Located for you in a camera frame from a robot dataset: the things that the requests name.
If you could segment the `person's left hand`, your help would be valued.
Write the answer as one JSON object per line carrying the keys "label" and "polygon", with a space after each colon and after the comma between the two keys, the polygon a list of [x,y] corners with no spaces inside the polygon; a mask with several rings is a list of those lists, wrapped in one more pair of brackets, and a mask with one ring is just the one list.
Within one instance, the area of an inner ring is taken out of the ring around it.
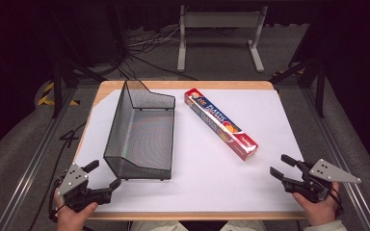
{"label": "person's left hand", "polygon": [[66,205],[63,204],[62,200],[54,193],[54,199],[58,207],[57,210],[57,228],[56,231],[83,231],[88,217],[96,210],[98,204],[93,202],[85,207],[82,211],[76,213]]}

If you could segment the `person's right beige sleeve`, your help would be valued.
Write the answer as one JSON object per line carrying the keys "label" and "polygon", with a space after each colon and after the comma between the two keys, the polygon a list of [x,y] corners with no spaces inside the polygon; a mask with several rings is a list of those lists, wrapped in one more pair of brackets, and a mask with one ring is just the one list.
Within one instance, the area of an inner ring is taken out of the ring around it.
{"label": "person's right beige sleeve", "polygon": [[338,219],[321,225],[308,226],[304,231],[347,231],[347,228],[342,221]]}

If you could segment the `white table mat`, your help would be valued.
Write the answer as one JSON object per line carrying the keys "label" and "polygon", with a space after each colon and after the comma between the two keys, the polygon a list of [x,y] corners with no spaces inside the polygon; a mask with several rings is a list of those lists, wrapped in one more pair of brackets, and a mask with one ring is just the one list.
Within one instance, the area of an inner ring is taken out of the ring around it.
{"label": "white table mat", "polygon": [[270,173],[275,168],[292,178],[301,175],[280,159],[302,153],[275,90],[203,91],[257,143],[246,161],[185,104],[183,90],[170,94],[176,99],[171,179],[123,182],[111,202],[97,208],[99,216],[300,211]]}

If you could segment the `person's right leg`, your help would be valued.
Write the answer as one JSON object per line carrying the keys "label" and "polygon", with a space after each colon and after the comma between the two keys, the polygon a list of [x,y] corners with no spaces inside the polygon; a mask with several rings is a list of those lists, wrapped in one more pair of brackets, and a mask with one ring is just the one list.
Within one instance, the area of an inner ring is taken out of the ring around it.
{"label": "person's right leg", "polygon": [[267,229],[259,220],[230,220],[220,231],[267,231]]}

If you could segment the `person's leg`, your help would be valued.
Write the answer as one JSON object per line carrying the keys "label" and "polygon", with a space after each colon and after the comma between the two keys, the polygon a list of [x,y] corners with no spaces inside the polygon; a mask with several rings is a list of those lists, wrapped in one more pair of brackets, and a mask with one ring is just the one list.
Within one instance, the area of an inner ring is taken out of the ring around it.
{"label": "person's leg", "polygon": [[188,231],[179,221],[146,220],[133,221],[129,231]]}
{"label": "person's leg", "polygon": [[267,231],[267,229],[259,220],[230,220],[220,231]]}

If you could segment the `yellow black hazard tape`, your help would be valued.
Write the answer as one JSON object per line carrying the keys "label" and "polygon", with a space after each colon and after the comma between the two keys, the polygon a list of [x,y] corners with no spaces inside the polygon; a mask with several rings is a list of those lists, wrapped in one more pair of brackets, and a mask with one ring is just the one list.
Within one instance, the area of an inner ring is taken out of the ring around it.
{"label": "yellow black hazard tape", "polygon": [[54,100],[50,100],[49,99],[49,93],[54,89],[54,82],[51,81],[47,84],[47,86],[45,87],[39,101],[38,101],[38,104],[39,105],[49,105],[49,106],[54,106],[55,105],[55,101]]}

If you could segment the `black metal stand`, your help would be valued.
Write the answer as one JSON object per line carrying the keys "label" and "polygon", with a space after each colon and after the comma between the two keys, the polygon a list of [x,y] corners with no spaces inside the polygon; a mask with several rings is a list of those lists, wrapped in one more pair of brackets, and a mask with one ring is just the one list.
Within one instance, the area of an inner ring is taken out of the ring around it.
{"label": "black metal stand", "polygon": [[62,94],[62,83],[65,83],[69,89],[76,89],[79,81],[77,74],[74,70],[77,69],[78,71],[82,72],[83,74],[87,75],[88,77],[102,83],[105,81],[105,78],[100,76],[97,73],[89,70],[88,68],[75,63],[68,59],[59,59],[53,64],[53,83],[54,83],[54,103],[55,109],[53,113],[53,118],[56,118],[63,106],[65,105],[65,100],[63,99]]}
{"label": "black metal stand", "polygon": [[298,63],[287,70],[275,74],[269,82],[276,84],[296,72],[302,70],[303,74],[298,80],[298,85],[302,89],[308,89],[310,85],[316,80],[316,92],[315,92],[315,109],[319,117],[324,117],[324,89],[326,82],[326,71],[322,61],[310,59],[301,63]]}

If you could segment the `black wire mesh basket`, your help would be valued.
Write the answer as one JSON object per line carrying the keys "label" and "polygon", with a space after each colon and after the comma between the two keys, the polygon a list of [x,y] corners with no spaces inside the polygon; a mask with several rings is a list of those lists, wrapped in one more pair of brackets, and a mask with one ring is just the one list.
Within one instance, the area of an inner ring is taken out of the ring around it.
{"label": "black wire mesh basket", "polygon": [[175,97],[126,81],[103,159],[119,179],[172,177]]}

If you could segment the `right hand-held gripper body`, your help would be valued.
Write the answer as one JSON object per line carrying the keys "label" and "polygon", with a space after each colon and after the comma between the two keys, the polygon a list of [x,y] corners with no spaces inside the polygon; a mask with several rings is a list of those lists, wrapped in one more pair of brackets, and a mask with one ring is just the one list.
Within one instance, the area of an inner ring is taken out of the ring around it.
{"label": "right hand-held gripper body", "polygon": [[300,193],[307,200],[317,203],[325,200],[332,190],[332,182],[359,184],[361,179],[335,165],[320,159],[315,164],[301,161],[302,181],[285,177],[281,182],[287,193]]}

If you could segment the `red plastic wrap box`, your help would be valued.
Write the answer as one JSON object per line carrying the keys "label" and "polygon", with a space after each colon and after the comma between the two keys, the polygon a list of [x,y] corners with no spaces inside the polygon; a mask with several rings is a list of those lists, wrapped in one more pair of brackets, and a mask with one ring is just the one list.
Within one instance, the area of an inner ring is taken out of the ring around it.
{"label": "red plastic wrap box", "polygon": [[198,89],[186,91],[184,102],[243,161],[257,150],[258,144]]}

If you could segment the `person's left leg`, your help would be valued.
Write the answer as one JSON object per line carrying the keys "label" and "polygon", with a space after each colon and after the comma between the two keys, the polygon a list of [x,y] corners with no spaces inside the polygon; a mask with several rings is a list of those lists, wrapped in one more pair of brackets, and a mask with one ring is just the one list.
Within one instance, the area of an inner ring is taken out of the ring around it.
{"label": "person's left leg", "polygon": [[133,221],[129,231],[188,231],[179,221],[146,220]]}

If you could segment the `grey metal stand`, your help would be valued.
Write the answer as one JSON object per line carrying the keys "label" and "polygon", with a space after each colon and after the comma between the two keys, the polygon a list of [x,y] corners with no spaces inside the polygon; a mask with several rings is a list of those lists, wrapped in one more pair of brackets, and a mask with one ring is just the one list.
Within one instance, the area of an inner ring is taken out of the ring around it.
{"label": "grey metal stand", "polygon": [[264,71],[257,45],[264,26],[268,7],[253,12],[188,12],[185,6],[180,8],[180,42],[177,70],[183,72],[186,64],[186,29],[187,28],[253,28],[253,38],[247,41],[256,71]]}

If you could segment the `aluminium rail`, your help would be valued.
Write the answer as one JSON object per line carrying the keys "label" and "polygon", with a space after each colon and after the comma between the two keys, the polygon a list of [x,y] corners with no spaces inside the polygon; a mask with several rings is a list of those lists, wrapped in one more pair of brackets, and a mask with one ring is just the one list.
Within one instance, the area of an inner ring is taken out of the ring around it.
{"label": "aluminium rail", "polygon": [[49,124],[43,133],[37,150],[32,156],[29,165],[25,168],[23,175],[17,183],[16,189],[11,197],[10,202],[7,204],[1,218],[0,218],[0,231],[8,231],[13,224],[14,218],[17,215],[28,191],[30,190],[36,175],[40,169],[41,163],[45,158],[48,145],[51,142],[54,133],[62,120],[69,102],[73,99],[76,89],[66,89],[65,94],[62,95],[62,106],[55,118],[49,120]]}
{"label": "aluminium rail", "polygon": [[[304,100],[309,107],[312,115],[315,117],[315,120],[323,134],[324,139],[327,142],[329,147],[329,155],[331,161],[336,164],[338,167],[341,167],[343,170],[351,172],[347,163],[344,160],[344,157],[333,138],[333,135],[330,131],[330,128],[326,121],[319,116],[319,113],[315,106],[315,98],[313,97],[311,90],[309,89],[302,89],[302,94],[304,96]],[[365,231],[370,231],[370,208],[366,203],[366,200],[358,186],[355,183],[344,183],[343,184],[344,192],[349,196],[357,215],[362,223],[362,226]]]}

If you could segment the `person's right hand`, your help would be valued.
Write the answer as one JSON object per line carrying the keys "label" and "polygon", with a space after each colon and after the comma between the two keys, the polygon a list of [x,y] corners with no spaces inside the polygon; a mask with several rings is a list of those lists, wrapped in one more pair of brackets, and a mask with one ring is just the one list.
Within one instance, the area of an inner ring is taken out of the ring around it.
{"label": "person's right hand", "polygon": [[337,202],[329,195],[325,200],[318,203],[308,201],[298,192],[292,193],[293,198],[304,209],[308,223],[311,226],[324,225],[335,221]]}

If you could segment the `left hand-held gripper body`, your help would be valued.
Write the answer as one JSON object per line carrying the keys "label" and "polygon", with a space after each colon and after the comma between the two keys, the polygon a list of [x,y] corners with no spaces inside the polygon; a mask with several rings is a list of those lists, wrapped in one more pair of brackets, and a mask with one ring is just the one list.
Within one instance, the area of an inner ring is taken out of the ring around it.
{"label": "left hand-held gripper body", "polygon": [[88,187],[89,174],[73,163],[64,174],[57,196],[71,210],[78,213],[89,204],[96,202],[98,205],[111,202],[112,193],[109,188],[92,190]]}

